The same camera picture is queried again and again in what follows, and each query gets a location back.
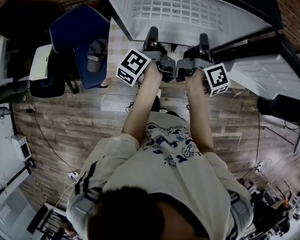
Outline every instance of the wooden floor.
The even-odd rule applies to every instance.
[[[84,90],[74,95],[66,87],[66,93],[55,98],[36,98],[30,94],[24,103],[14,110],[36,108],[37,121],[55,152],[79,172],[95,145],[121,131],[127,117],[126,107],[134,100],[138,87],[131,88],[115,81],[105,89]],[[161,106],[172,110],[189,121],[189,111],[183,83],[162,83]],[[214,137],[215,152],[227,163],[229,170],[239,179],[256,161],[258,143],[258,97],[245,91],[237,97],[229,93],[208,98],[208,114]],[[20,187],[35,209],[47,200],[56,205],[65,188],[73,181],[66,175],[70,171],[52,152],[35,122],[33,114],[14,114],[17,129],[27,136],[37,168]],[[284,129],[284,122],[270,116],[260,116],[260,124],[268,126],[292,142],[297,134]],[[260,131],[258,161],[263,160],[262,173],[271,184],[286,190],[284,180],[295,191],[300,190],[300,154],[293,154],[293,146],[269,130]],[[266,183],[261,174],[254,171],[245,179],[251,179],[260,188]],[[59,206],[64,208],[70,190]]]

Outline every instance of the electronic device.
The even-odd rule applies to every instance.
[[[27,142],[27,137],[22,134],[17,134],[11,138],[15,153],[22,161],[27,161],[32,154]]]

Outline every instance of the shoe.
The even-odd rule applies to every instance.
[[[158,92],[156,93],[156,96],[160,99],[160,97],[161,97],[161,89],[158,89]]]

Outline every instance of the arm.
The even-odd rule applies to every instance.
[[[190,110],[191,136],[202,154],[214,151],[214,142],[208,119],[204,79],[204,72],[196,70],[191,77],[187,77],[185,80]]]
[[[161,80],[162,74],[158,71],[156,64],[150,63],[145,69],[144,80],[122,128],[122,133],[131,135],[140,145],[145,137],[146,125]]]

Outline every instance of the blue chair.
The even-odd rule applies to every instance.
[[[96,39],[109,38],[110,22],[88,5],[79,5],[49,27],[51,42],[56,53],[74,50],[75,60],[85,89],[100,87],[107,75],[107,56],[98,72],[88,71],[90,44]]]

